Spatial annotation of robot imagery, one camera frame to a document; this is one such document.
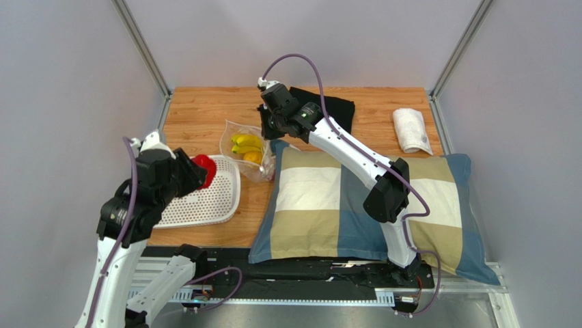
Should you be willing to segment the red fake fruit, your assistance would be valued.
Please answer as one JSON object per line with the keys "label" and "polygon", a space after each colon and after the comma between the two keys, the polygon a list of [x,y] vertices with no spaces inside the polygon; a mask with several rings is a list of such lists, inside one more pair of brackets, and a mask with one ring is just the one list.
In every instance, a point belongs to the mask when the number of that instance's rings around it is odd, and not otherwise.
{"label": "red fake fruit", "polygon": [[207,189],[212,184],[212,181],[217,174],[217,164],[212,158],[205,154],[198,154],[192,157],[191,160],[194,164],[206,170],[204,183],[199,189]]}

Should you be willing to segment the clear zip top bag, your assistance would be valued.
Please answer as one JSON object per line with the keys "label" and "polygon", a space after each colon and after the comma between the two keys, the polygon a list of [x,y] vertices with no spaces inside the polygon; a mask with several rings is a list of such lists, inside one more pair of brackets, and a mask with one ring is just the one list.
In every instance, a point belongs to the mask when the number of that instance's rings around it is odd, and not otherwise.
{"label": "clear zip top bag", "polygon": [[270,141],[263,138],[259,127],[226,120],[219,150],[252,182],[267,182],[274,178],[275,155]]}

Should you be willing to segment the yellow fake bananas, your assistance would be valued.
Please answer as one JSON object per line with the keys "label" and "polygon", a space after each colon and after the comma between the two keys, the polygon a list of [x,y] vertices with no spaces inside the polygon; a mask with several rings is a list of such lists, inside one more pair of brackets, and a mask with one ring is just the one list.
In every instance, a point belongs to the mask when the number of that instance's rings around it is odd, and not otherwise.
{"label": "yellow fake bananas", "polygon": [[246,154],[248,152],[261,152],[262,142],[256,135],[237,134],[231,138],[233,154]]}

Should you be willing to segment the orange fake mango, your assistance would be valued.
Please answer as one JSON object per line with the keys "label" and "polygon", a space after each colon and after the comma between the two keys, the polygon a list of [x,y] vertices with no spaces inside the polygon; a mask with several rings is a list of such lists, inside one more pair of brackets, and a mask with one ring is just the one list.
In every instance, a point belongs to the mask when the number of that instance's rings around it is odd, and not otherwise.
{"label": "orange fake mango", "polygon": [[257,165],[262,164],[263,154],[261,151],[249,151],[243,154],[243,160]]}

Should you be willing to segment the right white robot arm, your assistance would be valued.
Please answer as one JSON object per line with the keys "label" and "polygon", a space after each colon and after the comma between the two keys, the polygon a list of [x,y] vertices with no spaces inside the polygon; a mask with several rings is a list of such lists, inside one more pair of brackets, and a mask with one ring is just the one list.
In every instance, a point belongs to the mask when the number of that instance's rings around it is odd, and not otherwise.
{"label": "right white robot arm", "polygon": [[363,209],[380,223],[387,242],[387,260],[403,275],[416,275],[421,266],[419,250],[413,246],[407,218],[409,196],[419,196],[410,182],[408,163],[376,153],[343,129],[324,110],[324,105],[302,105],[278,81],[259,79],[262,105],[262,136],[266,140],[285,136],[301,139],[339,161],[368,189]]}

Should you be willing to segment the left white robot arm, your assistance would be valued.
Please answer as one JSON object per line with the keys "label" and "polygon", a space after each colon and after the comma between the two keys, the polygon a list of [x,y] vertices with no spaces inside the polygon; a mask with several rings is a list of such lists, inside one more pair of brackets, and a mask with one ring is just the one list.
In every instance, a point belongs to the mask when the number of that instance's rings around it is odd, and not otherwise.
{"label": "left white robot arm", "polygon": [[96,268],[77,327],[150,327],[206,260],[205,251],[183,244],[167,266],[130,297],[135,270],[163,211],[208,179],[207,167],[180,148],[144,150],[132,154],[130,163],[131,177],[100,210]]}

